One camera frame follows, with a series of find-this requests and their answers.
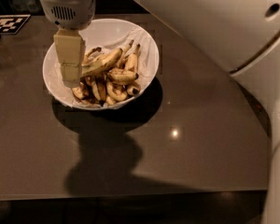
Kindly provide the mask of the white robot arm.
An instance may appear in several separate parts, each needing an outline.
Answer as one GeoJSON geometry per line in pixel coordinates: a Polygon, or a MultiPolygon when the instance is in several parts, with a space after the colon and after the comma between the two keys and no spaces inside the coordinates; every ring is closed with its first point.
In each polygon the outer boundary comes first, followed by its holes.
{"type": "Polygon", "coordinates": [[[261,224],[280,224],[280,0],[134,0],[259,100],[272,125],[261,224]]]}

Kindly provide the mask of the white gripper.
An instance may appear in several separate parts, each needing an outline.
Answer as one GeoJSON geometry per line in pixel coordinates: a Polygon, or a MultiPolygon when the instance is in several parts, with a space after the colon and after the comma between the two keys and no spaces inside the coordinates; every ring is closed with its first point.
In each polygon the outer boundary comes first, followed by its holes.
{"type": "Polygon", "coordinates": [[[85,41],[78,30],[86,29],[94,17],[95,0],[39,0],[47,19],[58,26],[53,36],[62,81],[73,88],[80,82],[85,41]]]}

